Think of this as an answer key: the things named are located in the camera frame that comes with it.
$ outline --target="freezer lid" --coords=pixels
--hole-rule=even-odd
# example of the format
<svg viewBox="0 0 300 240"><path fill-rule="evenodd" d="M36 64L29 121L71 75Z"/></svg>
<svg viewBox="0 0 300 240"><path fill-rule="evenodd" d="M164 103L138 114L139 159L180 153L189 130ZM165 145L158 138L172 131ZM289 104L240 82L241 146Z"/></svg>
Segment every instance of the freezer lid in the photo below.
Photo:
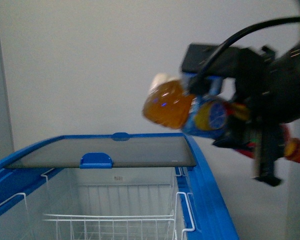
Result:
<svg viewBox="0 0 300 240"><path fill-rule="evenodd" d="M93 169L196 165L191 146L182 133L66 135L34 144L21 150L18 156L5 168Z"/></svg>

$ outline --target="white wire basket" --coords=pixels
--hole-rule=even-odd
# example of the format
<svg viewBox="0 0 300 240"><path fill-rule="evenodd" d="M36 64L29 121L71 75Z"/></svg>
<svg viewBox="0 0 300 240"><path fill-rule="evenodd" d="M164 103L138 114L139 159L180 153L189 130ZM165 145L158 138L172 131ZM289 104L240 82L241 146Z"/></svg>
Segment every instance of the white wire basket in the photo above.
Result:
<svg viewBox="0 0 300 240"><path fill-rule="evenodd" d="M46 183L30 195L20 192L0 204L22 197L0 217L0 240L185 240L195 230L174 168L49 174L41 175Z"/></svg>
<svg viewBox="0 0 300 240"><path fill-rule="evenodd" d="M56 240L186 239L186 232L195 230L191 208L187 194L178 192L175 174L168 171L170 176L164 178L170 177L169 182L122 183L120 179L125 177L117 176L117 184L72 185L72 204L67 211L81 214L55 213L64 204L64 199L59 199L44 221L55 223ZM181 201L186 203L190 228L185 228Z"/></svg>

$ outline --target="orange juice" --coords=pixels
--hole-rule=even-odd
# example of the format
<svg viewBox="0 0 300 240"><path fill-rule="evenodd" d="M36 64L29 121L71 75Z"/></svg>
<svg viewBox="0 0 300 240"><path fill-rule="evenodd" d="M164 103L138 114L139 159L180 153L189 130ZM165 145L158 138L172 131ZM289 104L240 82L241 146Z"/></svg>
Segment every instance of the orange juice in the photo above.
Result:
<svg viewBox="0 0 300 240"><path fill-rule="evenodd" d="M180 129L186 123L195 95L185 95L180 80L171 80L155 87L143 106L143 115L150 121Z"/></svg>

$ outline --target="black cable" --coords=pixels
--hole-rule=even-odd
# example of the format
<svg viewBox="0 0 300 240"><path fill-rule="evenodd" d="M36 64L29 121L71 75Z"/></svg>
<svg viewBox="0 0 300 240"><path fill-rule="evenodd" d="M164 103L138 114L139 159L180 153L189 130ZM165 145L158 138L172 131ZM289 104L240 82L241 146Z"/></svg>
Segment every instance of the black cable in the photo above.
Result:
<svg viewBox="0 0 300 240"><path fill-rule="evenodd" d="M278 25L283 24L293 24L293 23L300 23L300 16L296 17L285 17L285 18L277 18L272 20L267 20L263 22L256 23L254 25L248 26L237 33L233 34L231 37L229 37L227 40L225 40L223 43L221 43L217 49L210 55L210 57L205 61L204 65L202 66L201 70L198 72L198 74L194 77L195 82L201 82L204 80L205 73L208 68L211 67L211 65L216 61L216 59L232 44L234 44L239 39L243 38L244 36L251 34L253 32L256 32L261 29L274 27Z"/></svg>

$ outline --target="chest freezer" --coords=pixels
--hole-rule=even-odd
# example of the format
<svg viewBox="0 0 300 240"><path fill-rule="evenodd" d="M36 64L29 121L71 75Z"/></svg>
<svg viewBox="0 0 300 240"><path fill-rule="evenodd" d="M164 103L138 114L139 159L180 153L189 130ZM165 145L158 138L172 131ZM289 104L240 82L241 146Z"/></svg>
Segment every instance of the chest freezer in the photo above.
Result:
<svg viewBox="0 0 300 240"><path fill-rule="evenodd" d="M239 239L182 133L64 135L0 161L0 240Z"/></svg>

